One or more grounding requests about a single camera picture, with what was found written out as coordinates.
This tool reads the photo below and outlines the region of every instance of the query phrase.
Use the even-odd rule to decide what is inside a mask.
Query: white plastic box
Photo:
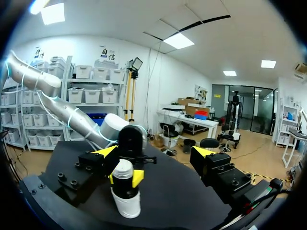
[[[117,103],[118,91],[106,90],[102,88],[102,102],[103,103]]]
[[[93,72],[94,72],[93,79],[106,80],[106,77],[109,73],[109,69],[102,67],[95,67]]]
[[[30,141],[30,144],[33,146],[38,146],[39,145],[39,140],[36,134],[34,135],[28,135],[28,139]]]
[[[24,104],[32,104],[33,103],[33,91],[24,91],[23,96],[23,103]]]
[[[2,124],[7,124],[11,121],[11,115],[8,112],[2,112],[1,113],[1,121]]]
[[[10,140],[12,143],[17,142],[19,140],[19,133],[17,129],[9,131]]]
[[[35,92],[33,92],[33,103],[34,104],[39,104],[39,97],[38,94],[41,96],[42,95],[42,91],[41,90],[37,90]]]
[[[159,134],[159,136],[163,138],[164,145],[169,148],[175,147],[179,139],[179,137],[171,138],[171,143],[169,146],[169,138],[165,137],[162,133]]]
[[[5,95],[5,105],[15,104],[16,93],[10,93]]]
[[[68,101],[73,104],[82,103],[84,89],[68,89]]]
[[[124,80],[125,70],[110,69],[110,81],[112,83],[122,83]]]
[[[99,102],[100,90],[84,90],[85,103],[97,104]]]
[[[63,134],[60,136],[49,136],[51,145],[56,146],[59,141],[63,141]]]
[[[91,76],[91,66],[76,66],[76,78],[89,79]]]
[[[32,116],[35,127],[44,127],[48,122],[46,114],[33,114]]]
[[[21,123],[21,116],[19,114],[11,114],[13,125],[19,125]]]
[[[59,122],[56,121],[55,119],[53,119],[52,116],[50,116],[49,114],[47,114],[47,119],[48,119],[49,126],[51,126],[51,127],[58,127],[59,126]]]
[[[38,133],[37,134],[39,144],[44,147],[50,147],[51,142],[50,138],[46,133]]]
[[[64,74],[64,67],[59,64],[50,64],[50,67],[48,68],[48,73],[52,74],[54,76],[57,76],[58,78],[63,78]]]
[[[26,126],[26,127],[34,126],[32,114],[23,115],[23,120],[24,120],[24,126]]]

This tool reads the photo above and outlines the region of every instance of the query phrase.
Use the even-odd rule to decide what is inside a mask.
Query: fluorescent light panel
[[[236,76],[235,71],[223,71],[226,76]]]
[[[49,0],[35,0],[30,6],[31,14],[38,14],[49,2]]]
[[[273,69],[273,68],[275,68],[275,65],[276,65],[276,61],[262,60],[262,62],[261,62],[262,68]]]
[[[64,3],[55,4],[45,7],[41,10],[42,18],[45,25],[60,23],[65,21]]]
[[[178,33],[164,40],[165,43],[175,47],[176,49],[182,49],[188,46],[194,45],[194,43],[185,37],[183,34]]]

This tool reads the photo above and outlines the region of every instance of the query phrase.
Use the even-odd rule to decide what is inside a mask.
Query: black chair
[[[176,138],[179,133],[175,131],[175,126],[167,123],[160,123],[160,128],[163,129],[163,136],[169,138],[167,149],[161,149],[162,152],[169,156],[175,156],[177,154],[176,150],[171,149],[171,138]]]
[[[220,146],[220,142],[214,138],[205,138],[201,140],[200,147],[201,148],[217,148]]]
[[[229,125],[222,126],[221,129],[222,129],[222,133],[218,136],[217,139],[218,140],[226,139],[227,142],[225,144],[222,144],[220,146],[220,149],[222,149],[223,152],[231,152],[228,142],[234,140],[234,137],[226,133],[226,131],[230,129]]]

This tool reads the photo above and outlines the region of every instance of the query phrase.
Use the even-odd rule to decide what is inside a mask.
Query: white desk
[[[217,125],[218,122],[216,121],[209,121],[209,120],[199,120],[199,119],[193,119],[193,118],[186,118],[184,117],[185,115],[181,114],[180,112],[175,112],[175,111],[169,111],[169,110],[164,110],[160,109],[157,111],[158,116],[159,116],[159,122],[164,122],[164,123],[175,123],[176,121],[183,121],[191,125],[197,125],[197,126],[202,126],[206,127],[209,129],[208,132],[208,138],[215,138],[216,130],[217,130]]]
[[[305,141],[305,142],[307,141],[307,137],[306,136],[305,137],[303,135],[297,136],[297,135],[293,134],[292,132],[289,132],[289,134],[290,134],[290,137],[294,138],[294,145],[292,146],[291,153],[287,153],[288,146],[289,146],[289,143],[290,143],[290,140],[291,140],[291,138],[289,138],[289,142],[287,143],[286,148],[284,149],[283,157],[282,157],[282,160],[283,160],[285,168],[288,168],[289,163],[291,161],[291,158],[293,156],[300,156],[300,154],[293,154],[294,150],[295,150],[295,147],[296,147],[297,140],[301,140],[301,141]]]

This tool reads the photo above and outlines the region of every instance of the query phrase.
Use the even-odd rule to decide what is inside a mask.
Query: yellow tripod
[[[133,109],[134,109],[134,100],[135,100],[135,84],[136,79],[138,77],[137,71],[131,71],[129,70],[129,77],[128,77],[128,88],[127,88],[127,97],[126,97],[126,108],[125,111],[125,120],[129,122],[134,122],[133,119]],[[128,107],[129,107],[129,98],[130,98],[130,85],[131,85],[131,79],[133,79],[133,86],[132,86],[132,101],[131,101],[131,118],[128,120]]]

